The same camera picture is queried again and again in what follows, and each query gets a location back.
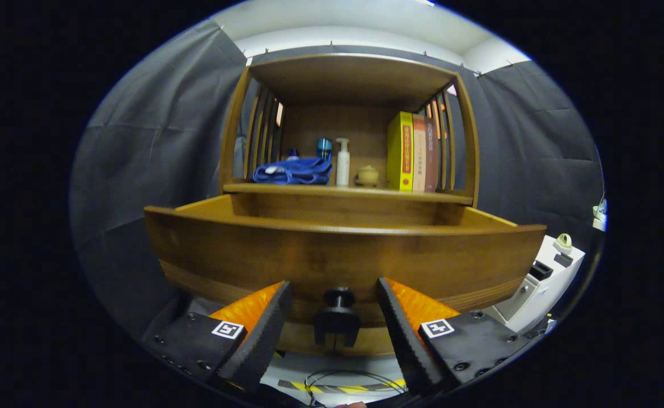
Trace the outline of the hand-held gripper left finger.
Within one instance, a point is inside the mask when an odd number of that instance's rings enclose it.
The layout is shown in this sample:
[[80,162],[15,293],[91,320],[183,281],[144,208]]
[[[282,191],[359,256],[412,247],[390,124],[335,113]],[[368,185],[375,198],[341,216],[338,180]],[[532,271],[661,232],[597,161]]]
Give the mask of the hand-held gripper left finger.
[[142,345],[197,383],[252,394],[272,361],[292,299],[286,280],[228,305],[190,295],[156,317]]

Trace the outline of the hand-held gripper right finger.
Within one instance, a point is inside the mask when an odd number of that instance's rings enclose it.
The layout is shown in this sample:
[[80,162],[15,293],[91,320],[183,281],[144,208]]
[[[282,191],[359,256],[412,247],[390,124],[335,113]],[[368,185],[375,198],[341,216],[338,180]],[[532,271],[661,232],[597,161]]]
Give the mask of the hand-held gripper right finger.
[[514,359],[531,341],[481,310],[457,312],[386,277],[377,281],[377,298],[412,393],[466,385]]

